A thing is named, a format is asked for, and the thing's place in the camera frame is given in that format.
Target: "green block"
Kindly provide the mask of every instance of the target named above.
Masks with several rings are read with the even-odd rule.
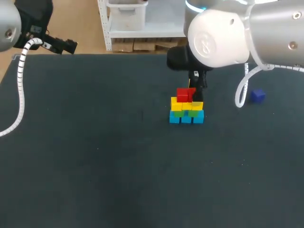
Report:
[[[188,112],[188,116],[189,116],[189,117],[198,117],[198,116],[199,116],[199,111],[190,110],[190,111]]]
[[[181,118],[185,115],[185,111],[174,111],[173,113],[175,118]]]

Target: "blue block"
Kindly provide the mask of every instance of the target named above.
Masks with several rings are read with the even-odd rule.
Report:
[[[190,124],[191,123],[191,119],[192,119],[191,117],[184,116],[184,117],[181,118],[181,122],[183,124]]]
[[[169,118],[169,122],[171,124],[179,124],[180,123],[180,118],[178,117],[174,117],[174,112],[173,111],[170,111],[170,118]]]
[[[203,124],[204,123],[204,110],[201,110],[199,112],[198,117],[193,118],[193,123],[194,124],[200,124],[200,123]]]
[[[189,112],[185,111],[184,117],[181,118],[181,122],[183,124],[190,124],[191,123],[192,118],[189,117]]]
[[[256,89],[251,92],[251,101],[254,103],[261,103],[264,101],[266,94],[261,89]]]

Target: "plastic storage bin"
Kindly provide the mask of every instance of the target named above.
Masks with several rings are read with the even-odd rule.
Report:
[[[118,31],[139,31],[144,29],[148,2],[138,0],[110,0],[107,6],[112,16],[112,27]]]

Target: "floor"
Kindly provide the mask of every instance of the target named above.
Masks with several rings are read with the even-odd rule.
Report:
[[[54,11],[48,26],[51,36],[77,41],[76,54],[107,53],[97,0],[53,0],[53,4]],[[0,81],[11,62],[11,57],[20,52],[20,49],[12,48],[0,53]],[[52,53],[40,48],[30,54]]]

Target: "red block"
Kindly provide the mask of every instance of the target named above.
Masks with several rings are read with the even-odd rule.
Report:
[[[188,89],[188,102],[192,102],[192,97],[193,97],[193,94],[195,93],[196,91],[196,88],[189,88]]]
[[[177,102],[188,102],[188,89],[178,88],[177,89]]]

